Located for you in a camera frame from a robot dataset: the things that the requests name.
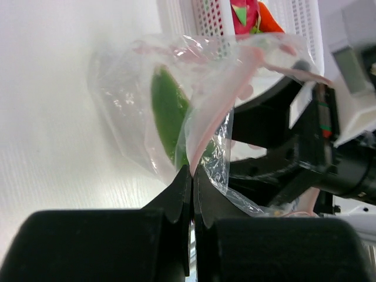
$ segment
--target white robot part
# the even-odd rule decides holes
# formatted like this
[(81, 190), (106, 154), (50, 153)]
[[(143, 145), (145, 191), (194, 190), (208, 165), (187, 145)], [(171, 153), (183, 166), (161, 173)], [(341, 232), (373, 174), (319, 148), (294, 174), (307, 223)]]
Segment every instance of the white robot part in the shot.
[(376, 46), (375, 26), (375, 0), (357, 0), (324, 23), (331, 35), (327, 38), (330, 52), (342, 74), (334, 81), (341, 129), (335, 146), (376, 129), (375, 88), (360, 58), (362, 51)]

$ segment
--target green leaf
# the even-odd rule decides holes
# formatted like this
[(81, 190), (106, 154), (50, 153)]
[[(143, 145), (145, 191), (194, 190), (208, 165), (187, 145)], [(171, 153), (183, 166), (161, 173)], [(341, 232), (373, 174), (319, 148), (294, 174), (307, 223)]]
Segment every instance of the green leaf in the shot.
[(243, 26), (247, 25), (247, 8), (232, 5), (234, 12)]
[(164, 150), (177, 168), (188, 165), (186, 152), (180, 152), (180, 160), (175, 160), (175, 151), (179, 133), (182, 129), (185, 115), (190, 106), (189, 100), (167, 66), (155, 68), (152, 77), (152, 109), (155, 125)]
[(256, 26), (254, 26), (254, 27), (252, 28), (252, 30), (251, 30), (251, 33), (252, 33), (252, 34), (257, 34), (257, 33), (263, 33), (263, 32), (262, 32), (261, 30), (257, 29)]

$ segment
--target mesh basket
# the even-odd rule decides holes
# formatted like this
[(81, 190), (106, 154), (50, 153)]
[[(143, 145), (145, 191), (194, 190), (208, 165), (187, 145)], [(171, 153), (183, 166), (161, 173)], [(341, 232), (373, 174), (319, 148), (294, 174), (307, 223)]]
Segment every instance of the mesh basket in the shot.
[[(287, 33), (307, 39), (308, 49), (324, 74), (324, 55), (317, 0), (261, 0)], [(165, 31), (187, 35), (234, 35), (230, 0), (164, 0)]]

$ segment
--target clear plastic bag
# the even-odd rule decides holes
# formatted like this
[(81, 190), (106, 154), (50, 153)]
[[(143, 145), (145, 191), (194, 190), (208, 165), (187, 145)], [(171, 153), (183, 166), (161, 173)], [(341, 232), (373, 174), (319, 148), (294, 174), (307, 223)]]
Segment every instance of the clear plastic bag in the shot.
[(88, 85), (123, 155), (166, 184), (183, 164), (190, 165), (191, 174), (200, 164), (232, 202), (242, 198), (237, 206), (265, 214), (235, 191), (228, 193), (232, 109), (238, 97), (251, 96), (251, 84), (266, 72), (329, 84), (291, 69), (302, 59), (315, 69), (305, 40), (282, 33), (149, 36), (125, 50), (98, 52)]

